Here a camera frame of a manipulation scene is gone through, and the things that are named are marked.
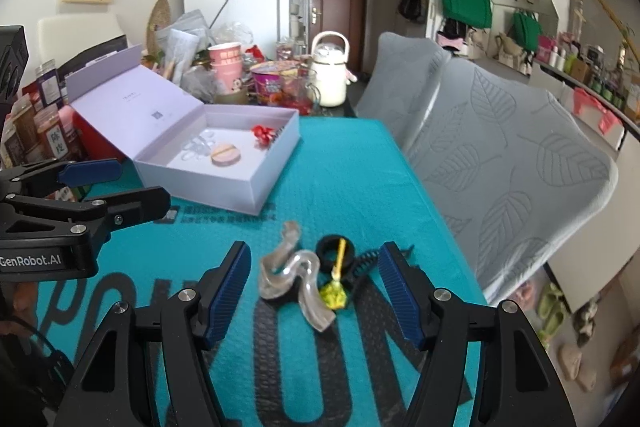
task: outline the teal tablecloth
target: teal tablecloth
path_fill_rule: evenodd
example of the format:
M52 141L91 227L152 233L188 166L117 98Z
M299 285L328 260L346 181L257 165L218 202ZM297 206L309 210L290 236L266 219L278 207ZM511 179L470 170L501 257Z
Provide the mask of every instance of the teal tablecloth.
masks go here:
M375 121L306 118L302 140L259 217L175 200L173 225L148 223L113 235L102 248L96 277L44 283L40 328L76 362L109 307L120 299L148 305L177 292L217 266L234 240L252 250L253 269L226 339L210 357L211 377L229 419L243 427L400 425L414 392L420 352L401 338L377 270L353 307L314 334L297 302L261 301L257 263L280 241L282 223L302 226L302 247L323 235L349 237L357 251L395 241L415 245L419 264L436 286L469 302L482 293L455 241L404 157ZM139 187L128 164L117 182L92 196ZM466 380L473 394L478 346L470 346ZM168 393L158 361L159 414L167 417ZM472 402L458 409L456 425L468 425Z

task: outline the white box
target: white box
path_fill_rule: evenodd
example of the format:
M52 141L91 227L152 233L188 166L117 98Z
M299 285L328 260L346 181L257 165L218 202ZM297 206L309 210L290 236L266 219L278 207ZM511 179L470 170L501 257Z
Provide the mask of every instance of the white box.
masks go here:
M70 105L133 161L145 187L172 196L257 216L300 139L295 109L204 105L162 76L140 66L142 47L104 58L67 77ZM267 150L251 128L281 129ZM238 163L213 165L183 146L212 130L217 143L241 151Z

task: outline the green bag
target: green bag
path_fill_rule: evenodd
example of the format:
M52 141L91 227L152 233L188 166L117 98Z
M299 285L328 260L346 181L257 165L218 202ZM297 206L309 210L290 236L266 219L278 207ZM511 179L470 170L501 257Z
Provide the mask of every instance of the green bag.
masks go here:
M447 19L463 22L473 28L490 28L492 22L489 0L442 0Z
M528 52L538 49L538 37L542 35L540 23L526 13L513 14L514 40Z

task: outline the refrigerator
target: refrigerator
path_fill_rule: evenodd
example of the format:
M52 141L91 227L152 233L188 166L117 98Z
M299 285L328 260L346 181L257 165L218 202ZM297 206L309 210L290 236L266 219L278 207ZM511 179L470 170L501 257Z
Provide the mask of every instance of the refrigerator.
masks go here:
M225 23L241 22L265 57L275 60L276 43L289 37L289 0L184 0L185 12L200 10L213 33Z

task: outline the power cord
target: power cord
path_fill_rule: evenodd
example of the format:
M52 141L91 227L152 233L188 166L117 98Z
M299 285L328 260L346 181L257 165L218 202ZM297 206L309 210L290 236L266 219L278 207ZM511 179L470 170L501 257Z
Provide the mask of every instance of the power cord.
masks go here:
M229 2L229 0L225 0L225 3L220 7L220 10L218 10L218 13L216 14L215 18L213 19L213 22L209 25L209 29L213 28L213 25L218 20L218 17L220 17L220 14L222 13L222 10L225 9L225 6L228 4L228 2Z

